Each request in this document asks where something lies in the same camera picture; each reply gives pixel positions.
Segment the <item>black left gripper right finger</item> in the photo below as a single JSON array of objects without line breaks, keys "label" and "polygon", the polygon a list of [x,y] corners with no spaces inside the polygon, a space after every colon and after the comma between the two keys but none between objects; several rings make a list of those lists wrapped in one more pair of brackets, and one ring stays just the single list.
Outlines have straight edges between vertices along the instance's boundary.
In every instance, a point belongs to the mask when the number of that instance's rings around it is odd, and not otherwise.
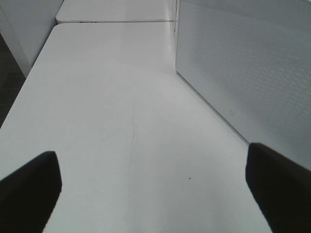
[{"label": "black left gripper right finger", "polygon": [[274,233],[311,231],[311,172],[261,143],[248,147],[247,185]]}]

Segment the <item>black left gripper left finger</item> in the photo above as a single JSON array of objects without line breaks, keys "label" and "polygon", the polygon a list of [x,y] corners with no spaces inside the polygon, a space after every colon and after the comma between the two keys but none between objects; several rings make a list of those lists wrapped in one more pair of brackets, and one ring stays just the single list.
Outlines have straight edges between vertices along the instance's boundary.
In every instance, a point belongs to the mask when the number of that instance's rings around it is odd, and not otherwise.
[{"label": "black left gripper left finger", "polygon": [[36,156],[0,182],[0,231],[43,232],[61,191],[56,153]]}]

